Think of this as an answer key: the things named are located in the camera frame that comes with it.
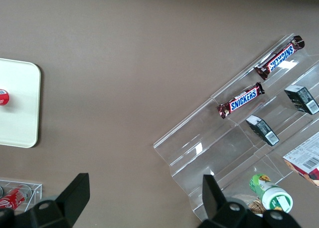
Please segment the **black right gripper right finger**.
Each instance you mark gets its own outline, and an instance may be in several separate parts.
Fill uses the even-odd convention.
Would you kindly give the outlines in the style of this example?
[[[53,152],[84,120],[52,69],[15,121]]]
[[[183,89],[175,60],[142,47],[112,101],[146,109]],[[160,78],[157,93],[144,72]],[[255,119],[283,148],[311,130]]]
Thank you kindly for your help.
[[[202,200],[208,219],[200,228],[258,228],[260,217],[240,202],[228,201],[212,175],[203,176]]]

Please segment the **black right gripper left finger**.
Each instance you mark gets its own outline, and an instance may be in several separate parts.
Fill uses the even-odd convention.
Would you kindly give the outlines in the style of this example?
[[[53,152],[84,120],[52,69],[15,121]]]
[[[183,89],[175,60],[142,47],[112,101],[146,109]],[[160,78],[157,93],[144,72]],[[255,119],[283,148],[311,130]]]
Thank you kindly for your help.
[[[90,200],[88,173],[79,173],[54,200],[43,200],[14,218],[16,228],[72,228]]]

